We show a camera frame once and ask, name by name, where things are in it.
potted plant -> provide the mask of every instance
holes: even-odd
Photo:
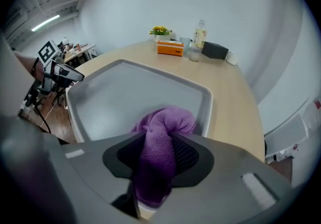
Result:
[[[155,26],[153,29],[149,32],[150,35],[155,35],[154,41],[160,41],[160,40],[169,40],[170,39],[170,33],[172,30],[168,30],[164,26]]]

gray tray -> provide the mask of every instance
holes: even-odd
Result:
[[[168,105],[190,110],[197,120],[194,133],[206,136],[212,93],[168,72],[117,60],[69,89],[67,103],[78,142],[126,134],[146,114]]]

flower pot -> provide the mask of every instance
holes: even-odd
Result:
[[[157,43],[160,40],[169,40],[170,38],[170,35],[155,35],[154,42]]]

tray rim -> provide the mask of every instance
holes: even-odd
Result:
[[[107,68],[107,69],[108,69],[108,67],[109,67],[109,68],[112,68],[112,67],[114,67],[114,66],[116,66],[116,65],[118,65],[118,64],[121,64],[121,63],[127,63],[127,64],[129,64],[129,65],[136,66],[136,67],[139,67],[139,66],[137,66],[137,65],[141,65],[141,66],[145,67],[144,69],[154,69],[154,70],[156,70],[157,72],[164,72],[164,73],[166,73],[166,74],[168,74],[168,75],[171,75],[171,76],[176,77],[177,79],[182,79],[182,80],[184,80],[184,81],[187,82],[187,83],[191,83],[191,84],[193,84],[193,85],[199,86],[199,87],[201,87],[202,89],[206,90],[206,91],[209,93],[209,95],[210,95],[210,110],[209,110],[209,112],[208,112],[208,121],[207,121],[206,126],[205,126],[205,128],[204,128],[204,133],[202,134],[202,136],[207,137],[208,132],[209,132],[209,129],[210,129],[210,122],[211,122],[211,117],[212,117],[214,97],[213,97],[212,91],[209,90],[206,86],[204,86],[204,85],[202,85],[202,84],[199,84],[199,83],[194,82],[194,81],[192,81],[192,80],[190,80],[190,79],[181,77],[181,76],[179,76],[179,75],[176,75],[176,74],[171,73],[171,72],[166,71],[166,70],[162,70],[162,69],[159,69],[159,68],[156,68],[156,67],[149,66],[149,65],[147,65],[147,64],[143,64],[143,63],[140,63],[140,62],[136,62],[136,61],[132,61],[132,60],[127,60],[127,59],[123,59],[123,58],[117,59],[117,60],[115,60],[115,61],[112,61],[112,62],[106,64],[105,66],[97,69],[96,71],[92,72],[92,73],[89,74],[88,76],[85,76],[84,80],[85,80],[85,79],[91,80],[91,79],[99,76],[99,75],[102,74],[103,72],[105,72],[105,71],[106,71],[105,68]],[[72,86],[72,87],[67,91],[67,93],[66,93],[66,95],[67,95],[67,105],[71,105],[70,98],[69,98],[69,96],[68,96],[68,92],[69,92],[70,90],[72,90],[73,92],[76,91],[78,88],[80,88],[81,83],[82,83],[82,81],[77,82],[74,86]],[[86,140],[84,140],[83,137],[80,135],[81,133],[80,133],[80,131],[79,131],[78,125],[74,122],[74,119],[75,119],[75,118],[74,118],[74,113],[71,112],[70,107],[68,107],[68,114],[69,114],[69,119],[70,119],[71,127],[72,127],[72,130],[73,130],[73,132],[74,132],[74,135],[75,135],[75,138],[76,138],[77,143],[85,142]]]

ceiling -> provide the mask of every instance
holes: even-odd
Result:
[[[43,21],[60,15],[60,18],[51,24],[73,18],[78,15],[77,5],[79,0],[15,0],[5,19],[2,27],[6,41],[11,47],[30,41],[46,27],[32,32]]]

